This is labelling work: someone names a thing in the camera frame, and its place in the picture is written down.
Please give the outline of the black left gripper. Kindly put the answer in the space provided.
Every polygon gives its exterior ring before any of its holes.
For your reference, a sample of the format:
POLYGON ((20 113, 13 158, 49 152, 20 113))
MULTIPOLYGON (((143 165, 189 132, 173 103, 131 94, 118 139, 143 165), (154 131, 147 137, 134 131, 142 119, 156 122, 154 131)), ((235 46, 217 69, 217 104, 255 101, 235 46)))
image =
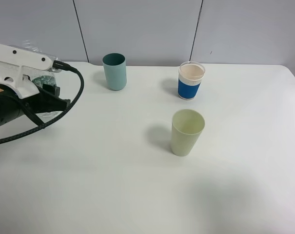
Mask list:
POLYGON ((70 105, 69 99, 61 99, 60 88, 55 84, 42 85, 42 89, 50 94, 36 94, 31 97, 21 99, 6 85, 0 84, 0 126, 9 123, 22 115, 27 116, 37 126, 43 121, 37 116, 39 113, 50 113, 65 111, 70 105))

